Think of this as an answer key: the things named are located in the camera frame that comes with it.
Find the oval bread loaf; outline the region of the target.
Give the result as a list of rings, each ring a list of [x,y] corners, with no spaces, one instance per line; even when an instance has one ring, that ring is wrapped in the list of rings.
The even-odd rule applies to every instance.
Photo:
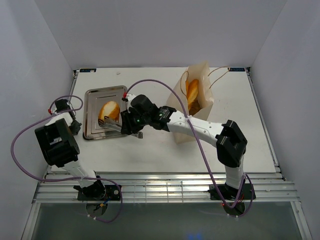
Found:
[[[119,121],[120,117],[120,106],[115,101],[109,101],[103,105],[99,111],[98,119],[104,121],[105,117],[112,119],[116,122]]]

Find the metal tongs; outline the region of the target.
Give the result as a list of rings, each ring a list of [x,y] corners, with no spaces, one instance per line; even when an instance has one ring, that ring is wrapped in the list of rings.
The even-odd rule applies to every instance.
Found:
[[[106,116],[104,117],[104,120],[98,119],[98,124],[101,128],[109,128],[109,129],[115,130],[120,133],[122,130],[122,125],[120,123],[118,123],[115,120],[108,118]],[[141,131],[139,131],[138,133],[132,133],[131,136],[136,137],[138,139],[142,139],[143,133]]]

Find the metal tray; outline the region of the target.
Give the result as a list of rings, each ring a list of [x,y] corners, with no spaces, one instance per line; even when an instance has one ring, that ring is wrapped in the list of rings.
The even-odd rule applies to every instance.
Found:
[[[90,89],[84,95],[83,138],[87,141],[121,137],[118,130],[99,126],[99,113],[102,107],[110,102],[117,102],[121,111],[127,108],[122,101],[127,91],[124,85]]]

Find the long baguette bread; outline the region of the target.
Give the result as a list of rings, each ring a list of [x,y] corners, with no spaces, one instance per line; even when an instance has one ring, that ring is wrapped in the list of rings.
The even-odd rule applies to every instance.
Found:
[[[188,80],[185,81],[185,89],[186,89],[186,94],[188,94],[188,91],[189,91],[189,81]]]
[[[188,106],[191,106],[192,103],[196,100],[198,93],[199,93],[199,80],[194,79],[188,84],[188,88],[187,88]]]

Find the beige paper bag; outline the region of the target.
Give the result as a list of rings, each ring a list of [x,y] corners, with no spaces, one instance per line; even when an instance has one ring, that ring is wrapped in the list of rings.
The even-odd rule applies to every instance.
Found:
[[[166,105],[182,112],[182,106],[177,99],[179,97],[188,115],[208,120],[214,104],[211,90],[213,83],[210,82],[213,72],[207,61],[188,66],[176,83],[174,93],[168,97]]]

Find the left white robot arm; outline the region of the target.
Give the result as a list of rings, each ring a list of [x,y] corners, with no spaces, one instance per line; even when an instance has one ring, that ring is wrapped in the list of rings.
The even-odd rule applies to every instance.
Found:
[[[79,185],[75,189],[84,196],[95,200],[104,198],[106,187],[97,180],[96,172],[83,167],[78,158],[80,149],[74,136],[82,124],[76,120],[67,99],[56,100],[54,105],[56,116],[34,130],[45,161],[77,177]]]

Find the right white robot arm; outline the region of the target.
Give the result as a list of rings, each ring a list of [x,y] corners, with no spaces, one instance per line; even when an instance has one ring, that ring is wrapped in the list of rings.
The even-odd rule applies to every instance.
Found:
[[[225,166],[226,194],[237,199],[244,193],[243,158],[248,141],[236,122],[216,123],[185,116],[169,106],[157,107],[143,94],[125,94],[122,100],[128,104],[121,112],[122,134],[133,135],[150,126],[159,131],[197,136],[216,148],[217,159]]]

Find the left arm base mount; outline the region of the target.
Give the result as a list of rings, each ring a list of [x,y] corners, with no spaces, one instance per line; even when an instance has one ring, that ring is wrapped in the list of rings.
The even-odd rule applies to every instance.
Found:
[[[102,202],[106,200],[109,200],[109,201],[121,200],[122,197],[121,197],[120,191],[115,185],[107,184],[104,187],[105,187],[105,193],[103,197],[98,197],[98,198],[88,197],[79,191],[76,199],[78,201],[102,201]]]

